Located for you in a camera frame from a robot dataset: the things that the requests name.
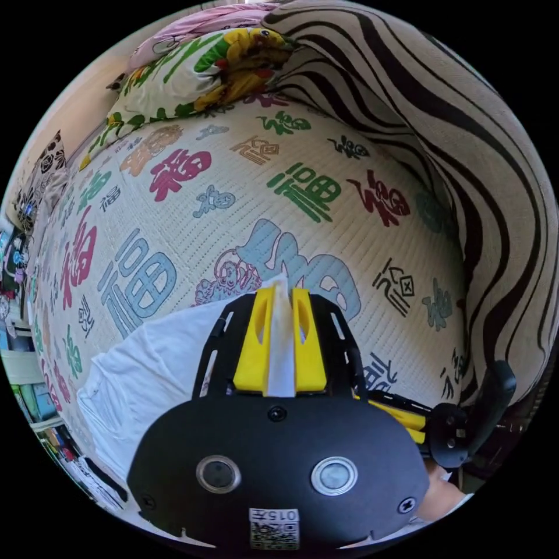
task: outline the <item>qr code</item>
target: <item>qr code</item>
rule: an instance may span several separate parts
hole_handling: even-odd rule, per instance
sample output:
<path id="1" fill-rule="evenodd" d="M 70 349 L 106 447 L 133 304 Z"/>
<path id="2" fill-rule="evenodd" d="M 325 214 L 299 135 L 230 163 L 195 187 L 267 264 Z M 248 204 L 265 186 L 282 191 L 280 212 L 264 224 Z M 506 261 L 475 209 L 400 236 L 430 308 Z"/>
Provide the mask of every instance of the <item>qr code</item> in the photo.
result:
<path id="1" fill-rule="evenodd" d="M 299 549 L 299 523 L 250 523 L 253 549 Z"/>

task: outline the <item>label sticker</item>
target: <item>label sticker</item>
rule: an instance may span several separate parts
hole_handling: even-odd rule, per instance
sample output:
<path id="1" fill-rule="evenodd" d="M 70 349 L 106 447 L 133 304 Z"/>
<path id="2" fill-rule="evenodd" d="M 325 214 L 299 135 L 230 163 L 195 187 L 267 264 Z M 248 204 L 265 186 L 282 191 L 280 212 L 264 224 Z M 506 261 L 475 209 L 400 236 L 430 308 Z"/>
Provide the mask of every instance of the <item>label sticker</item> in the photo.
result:
<path id="1" fill-rule="evenodd" d="M 296 508 L 249 508 L 252 549 L 299 549 L 299 511 Z"/>

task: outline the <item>pink pillow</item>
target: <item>pink pillow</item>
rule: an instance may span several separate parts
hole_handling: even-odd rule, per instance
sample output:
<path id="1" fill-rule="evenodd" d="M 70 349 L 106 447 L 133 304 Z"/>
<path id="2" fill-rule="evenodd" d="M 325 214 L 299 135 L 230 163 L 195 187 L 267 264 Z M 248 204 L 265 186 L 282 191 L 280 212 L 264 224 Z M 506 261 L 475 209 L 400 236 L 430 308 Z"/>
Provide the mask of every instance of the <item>pink pillow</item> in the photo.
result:
<path id="1" fill-rule="evenodd" d="M 160 59 L 182 43 L 196 37 L 234 27 L 258 27 L 262 18 L 278 4 L 232 4 L 192 13 L 170 23 L 144 41 L 130 56 L 128 73 Z"/>

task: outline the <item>yellow bracket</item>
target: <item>yellow bracket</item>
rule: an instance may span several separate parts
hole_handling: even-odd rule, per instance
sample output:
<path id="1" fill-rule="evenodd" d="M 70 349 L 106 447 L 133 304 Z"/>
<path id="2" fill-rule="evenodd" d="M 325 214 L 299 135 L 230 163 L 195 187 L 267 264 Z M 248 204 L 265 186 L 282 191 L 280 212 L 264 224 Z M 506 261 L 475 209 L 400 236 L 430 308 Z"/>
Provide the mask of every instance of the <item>yellow bracket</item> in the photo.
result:
<path id="1" fill-rule="evenodd" d="M 233 384 L 242 392 L 259 392 L 266 396 L 270 369 L 272 309 L 275 287 L 256 292 L 245 341 Z"/>
<path id="2" fill-rule="evenodd" d="M 294 288 L 292 303 L 295 337 L 295 392 L 297 394 L 322 392 L 326 388 L 326 371 L 310 304 L 309 290 Z"/>
<path id="3" fill-rule="evenodd" d="M 359 396 L 356 394 L 354 394 L 353 397 L 359 400 Z M 403 409 L 392 408 L 378 402 L 373 402 L 372 400 L 369 400 L 369 404 L 389 413 L 398 423 L 403 425 L 412 437 L 414 443 L 423 444 L 425 442 L 425 433 L 422 433 L 421 429 L 425 427 L 426 421 L 422 415 L 406 412 Z"/>

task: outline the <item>floral pillowcase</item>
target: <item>floral pillowcase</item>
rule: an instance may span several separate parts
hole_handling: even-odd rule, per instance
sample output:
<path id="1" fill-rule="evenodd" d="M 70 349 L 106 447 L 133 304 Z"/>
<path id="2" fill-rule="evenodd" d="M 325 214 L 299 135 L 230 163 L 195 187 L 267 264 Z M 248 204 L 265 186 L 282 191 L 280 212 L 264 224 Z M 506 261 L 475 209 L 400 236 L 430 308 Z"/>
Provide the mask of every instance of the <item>floral pillowcase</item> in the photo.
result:
<path id="1" fill-rule="evenodd" d="M 67 181 L 66 155 L 59 130 L 39 156 L 25 186 L 12 200 L 10 217 L 15 219 L 10 220 L 19 229 L 29 233 L 43 198 L 47 199 L 52 210 Z"/>

